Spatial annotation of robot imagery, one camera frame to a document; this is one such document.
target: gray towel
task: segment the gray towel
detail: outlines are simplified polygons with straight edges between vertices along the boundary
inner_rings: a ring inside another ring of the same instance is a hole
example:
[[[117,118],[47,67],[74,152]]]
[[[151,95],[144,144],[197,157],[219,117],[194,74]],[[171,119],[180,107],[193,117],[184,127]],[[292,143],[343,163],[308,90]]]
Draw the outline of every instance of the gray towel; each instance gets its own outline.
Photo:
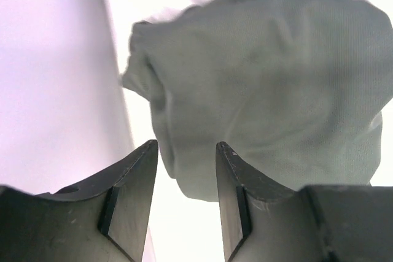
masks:
[[[368,184],[393,95],[393,30],[362,0],[213,0],[137,23],[124,87],[150,102],[168,174],[217,200],[228,142],[279,183]]]

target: gray cloth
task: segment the gray cloth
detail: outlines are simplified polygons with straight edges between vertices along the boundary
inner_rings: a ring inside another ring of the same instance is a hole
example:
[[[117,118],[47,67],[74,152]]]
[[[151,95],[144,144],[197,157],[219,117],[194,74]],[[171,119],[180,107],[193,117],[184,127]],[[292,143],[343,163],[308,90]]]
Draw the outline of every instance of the gray cloth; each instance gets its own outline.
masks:
[[[393,30],[362,0],[213,0],[137,23],[124,87],[150,102],[168,174],[217,200],[215,148],[297,190],[368,184],[393,94]]]

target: crumpled fabric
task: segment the crumpled fabric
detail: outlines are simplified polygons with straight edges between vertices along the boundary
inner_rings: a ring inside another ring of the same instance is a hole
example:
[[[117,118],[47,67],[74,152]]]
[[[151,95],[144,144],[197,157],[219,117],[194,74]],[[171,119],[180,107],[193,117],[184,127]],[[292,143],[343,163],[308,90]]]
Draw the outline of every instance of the crumpled fabric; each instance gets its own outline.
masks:
[[[123,86],[150,102],[168,174],[217,201],[215,148],[268,177],[368,184],[393,97],[393,29],[363,0],[212,0],[137,23]]]

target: folded cloth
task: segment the folded cloth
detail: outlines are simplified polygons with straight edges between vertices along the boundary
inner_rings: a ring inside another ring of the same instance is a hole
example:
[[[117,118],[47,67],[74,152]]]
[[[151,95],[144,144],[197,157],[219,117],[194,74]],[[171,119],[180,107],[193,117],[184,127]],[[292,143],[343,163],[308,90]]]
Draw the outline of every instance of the folded cloth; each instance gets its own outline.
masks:
[[[363,0],[212,0],[137,23],[123,86],[150,102],[168,174],[217,200],[228,142],[275,181],[368,184],[393,97],[393,29]]]

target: light purple surface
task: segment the light purple surface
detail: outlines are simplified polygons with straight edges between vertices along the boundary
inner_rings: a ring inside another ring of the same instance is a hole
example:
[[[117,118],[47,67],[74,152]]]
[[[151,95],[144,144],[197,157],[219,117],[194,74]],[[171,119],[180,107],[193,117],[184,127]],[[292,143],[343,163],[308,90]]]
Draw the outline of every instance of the light purple surface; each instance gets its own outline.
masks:
[[[0,183],[54,192],[132,150],[104,1],[0,0]]]

